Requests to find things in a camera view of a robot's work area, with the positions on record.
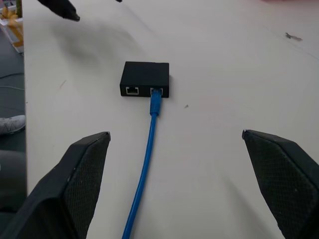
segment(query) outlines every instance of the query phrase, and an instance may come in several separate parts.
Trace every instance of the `black box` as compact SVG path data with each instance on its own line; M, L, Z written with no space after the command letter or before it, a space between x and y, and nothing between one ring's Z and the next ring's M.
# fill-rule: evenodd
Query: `black box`
M169 97L169 64L126 62L120 83L121 96L151 97L153 89Z

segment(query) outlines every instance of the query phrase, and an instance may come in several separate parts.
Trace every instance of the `small debris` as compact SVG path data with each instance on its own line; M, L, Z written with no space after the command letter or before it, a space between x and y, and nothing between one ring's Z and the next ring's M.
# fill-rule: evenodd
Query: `small debris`
M292 36L292 35L288 34L287 32L286 32L286 38L293 39L296 41L302 41L302 39L300 37Z
M63 83L60 85L60 89L62 88L62 86L65 84L67 80L63 81Z

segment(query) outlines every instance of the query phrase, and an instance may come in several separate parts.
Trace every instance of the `sneaker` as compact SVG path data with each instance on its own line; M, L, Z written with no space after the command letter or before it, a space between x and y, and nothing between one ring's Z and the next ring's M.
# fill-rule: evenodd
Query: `sneaker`
M15 133L25 127L25 116L0 118L0 135Z

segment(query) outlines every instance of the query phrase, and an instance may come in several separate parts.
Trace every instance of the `white table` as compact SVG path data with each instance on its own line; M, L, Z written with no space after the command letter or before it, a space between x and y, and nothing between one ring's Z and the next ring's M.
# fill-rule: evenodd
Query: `white table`
M121 238L150 123L149 99L120 96L124 62L169 62L132 238L282 239L241 132L296 141L318 162L319 2L72 3L79 23L23 6L29 192L70 144L110 131L88 238Z

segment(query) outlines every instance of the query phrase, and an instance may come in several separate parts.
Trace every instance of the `yellow object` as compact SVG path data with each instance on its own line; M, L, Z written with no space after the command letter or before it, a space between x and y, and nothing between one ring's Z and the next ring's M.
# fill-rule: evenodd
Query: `yellow object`
M21 47L24 44L23 41L23 24L16 22L14 19L9 20L8 27L11 29L11 31L14 33L14 35L18 38L17 42L13 43L13 46L15 47Z
M14 11L9 11L6 17L10 19L12 15L14 15Z
M3 7L2 16L4 16L4 18L7 18L8 16L8 8L6 6Z
M10 19L17 19L18 18L18 15L17 14L13 14Z
M8 26L16 27L18 23L14 19L9 19Z

